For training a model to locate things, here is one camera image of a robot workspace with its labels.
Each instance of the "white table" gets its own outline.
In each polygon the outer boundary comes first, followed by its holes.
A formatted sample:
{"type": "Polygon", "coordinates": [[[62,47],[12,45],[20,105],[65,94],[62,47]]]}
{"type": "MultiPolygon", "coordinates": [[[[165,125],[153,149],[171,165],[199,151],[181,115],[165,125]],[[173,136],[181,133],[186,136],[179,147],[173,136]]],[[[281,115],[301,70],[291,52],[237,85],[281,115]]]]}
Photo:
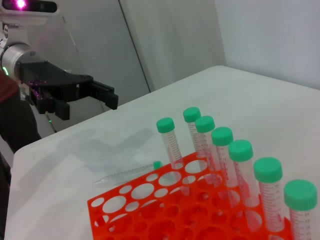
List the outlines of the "white table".
{"type": "Polygon", "coordinates": [[[92,183],[144,163],[169,163],[156,122],[172,117],[182,155],[194,152],[183,110],[197,106],[254,159],[277,157],[283,182],[320,190],[320,91],[216,66],[28,145],[14,156],[5,240],[90,240],[92,183]]]}

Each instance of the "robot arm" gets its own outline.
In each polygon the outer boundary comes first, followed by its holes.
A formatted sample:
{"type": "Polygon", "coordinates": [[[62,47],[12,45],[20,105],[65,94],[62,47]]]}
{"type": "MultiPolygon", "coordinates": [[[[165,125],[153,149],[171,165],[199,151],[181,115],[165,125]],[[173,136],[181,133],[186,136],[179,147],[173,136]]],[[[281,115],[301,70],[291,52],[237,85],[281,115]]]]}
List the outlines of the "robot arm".
{"type": "Polygon", "coordinates": [[[58,5],[41,0],[0,0],[4,37],[0,40],[0,67],[6,75],[29,86],[29,101],[40,114],[55,113],[70,118],[67,102],[85,97],[103,101],[113,110],[118,96],[113,87],[94,81],[89,75],[68,73],[42,59],[28,45],[26,25],[39,25],[58,14],[58,5]]]}

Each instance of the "centrifuge tube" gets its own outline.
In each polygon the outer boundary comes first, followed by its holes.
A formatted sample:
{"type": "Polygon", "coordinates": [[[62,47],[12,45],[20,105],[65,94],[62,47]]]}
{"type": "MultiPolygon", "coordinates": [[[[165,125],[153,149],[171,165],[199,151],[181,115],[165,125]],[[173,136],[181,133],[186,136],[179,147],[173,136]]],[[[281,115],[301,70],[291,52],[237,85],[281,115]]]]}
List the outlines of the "centrifuge tube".
{"type": "Polygon", "coordinates": [[[200,133],[206,162],[210,172],[204,178],[207,183],[212,183],[216,188],[220,185],[218,175],[214,172],[220,171],[218,152],[212,143],[212,130],[215,128],[215,121],[212,116],[202,116],[195,121],[196,130],[200,133]]]}
{"type": "Polygon", "coordinates": [[[227,196],[229,199],[230,207],[235,207],[239,202],[230,190],[238,186],[238,179],[235,170],[234,162],[229,156],[229,144],[234,141],[232,130],[229,127],[218,127],[212,131],[212,142],[216,146],[219,157],[220,167],[224,185],[227,187],[227,196]]]}
{"type": "MultiPolygon", "coordinates": [[[[179,145],[175,134],[175,123],[172,118],[166,117],[160,119],[156,123],[158,132],[161,133],[162,140],[167,151],[172,169],[181,169],[184,167],[184,161],[182,159],[179,145]]],[[[176,174],[176,180],[180,180],[180,174],[176,174]]],[[[188,184],[188,179],[185,177],[182,180],[183,184],[188,184]]],[[[189,195],[189,187],[181,187],[182,193],[189,195]]]]}
{"type": "MultiPolygon", "coordinates": [[[[189,107],[183,112],[185,122],[188,124],[192,142],[198,159],[205,158],[204,147],[202,146],[201,136],[196,128],[196,120],[201,118],[200,109],[198,107],[189,107]]],[[[199,161],[200,170],[203,171],[207,164],[205,161],[199,161]]]]}
{"type": "Polygon", "coordinates": [[[254,155],[252,145],[247,140],[236,140],[229,145],[229,155],[233,160],[238,180],[247,225],[252,232],[259,229],[261,219],[251,208],[260,204],[259,191],[256,185],[255,173],[251,158],[254,155]]]}
{"type": "Polygon", "coordinates": [[[114,185],[124,184],[124,183],[129,182],[133,179],[141,177],[147,173],[150,173],[154,170],[157,170],[157,169],[161,168],[162,166],[163,165],[162,165],[161,161],[155,161],[152,164],[144,165],[144,166],[130,169],[127,171],[121,171],[121,172],[117,172],[115,174],[105,176],[105,177],[101,178],[100,180],[96,181],[94,183],[94,185],[105,187],[105,186],[114,186],[114,185]]]}
{"type": "Polygon", "coordinates": [[[253,169],[259,182],[265,227],[270,232],[281,232],[285,228],[281,162],[274,157],[263,157],[254,163],[253,169]]]}
{"type": "Polygon", "coordinates": [[[318,240],[319,223],[314,208],[317,205],[317,188],[306,180],[288,182],[284,187],[284,202],[290,208],[293,240],[318,240]]]}

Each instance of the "purple light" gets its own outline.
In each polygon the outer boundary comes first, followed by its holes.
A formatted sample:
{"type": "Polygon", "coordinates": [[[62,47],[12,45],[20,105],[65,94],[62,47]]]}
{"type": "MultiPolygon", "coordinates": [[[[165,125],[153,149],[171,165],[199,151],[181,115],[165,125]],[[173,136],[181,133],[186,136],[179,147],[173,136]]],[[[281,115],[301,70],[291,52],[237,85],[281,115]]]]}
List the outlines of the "purple light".
{"type": "Polygon", "coordinates": [[[17,0],[16,5],[19,9],[23,9],[26,6],[26,2],[24,0],[17,0]]]}

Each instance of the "green cap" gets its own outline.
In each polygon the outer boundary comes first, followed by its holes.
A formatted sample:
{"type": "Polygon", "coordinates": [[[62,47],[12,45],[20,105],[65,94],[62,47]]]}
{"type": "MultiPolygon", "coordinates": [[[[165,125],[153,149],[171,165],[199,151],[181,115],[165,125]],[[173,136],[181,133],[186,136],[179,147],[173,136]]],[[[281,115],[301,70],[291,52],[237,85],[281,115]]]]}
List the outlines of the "green cap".
{"type": "Polygon", "coordinates": [[[212,116],[202,116],[195,121],[198,133],[207,133],[215,129],[215,121],[212,116]]]}
{"type": "Polygon", "coordinates": [[[292,210],[312,210],[318,202],[317,188],[303,179],[290,181],[284,187],[284,202],[292,210]]]}
{"type": "Polygon", "coordinates": [[[254,156],[254,151],[249,141],[236,140],[229,145],[229,155],[235,162],[245,162],[254,156]]]}
{"type": "Polygon", "coordinates": [[[159,133],[166,134],[175,129],[175,123],[171,117],[165,117],[156,122],[156,127],[159,133]]]}
{"type": "Polygon", "coordinates": [[[229,127],[218,127],[212,131],[212,142],[216,146],[228,146],[234,141],[232,130],[229,127]]]}
{"type": "Polygon", "coordinates": [[[263,157],[258,159],[254,165],[255,178],[264,184],[278,182],[282,176],[281,162],[274,157],[263,157]]]}
{"type": "Polygon", "coordinates": [[[159,168],[162,168],[162,162],[161,161],[155,161],[154,163],[153,163],[153,169],[154,170],[157,170],[157,169],[159,169],[159,168]]]}
{"type": "Polygon", "coordinates": [[[198,107],[189,107],[183,111],[184,120],[187,123],[194,123],[197,119],[201,118],[200,109],[198,107]]]}

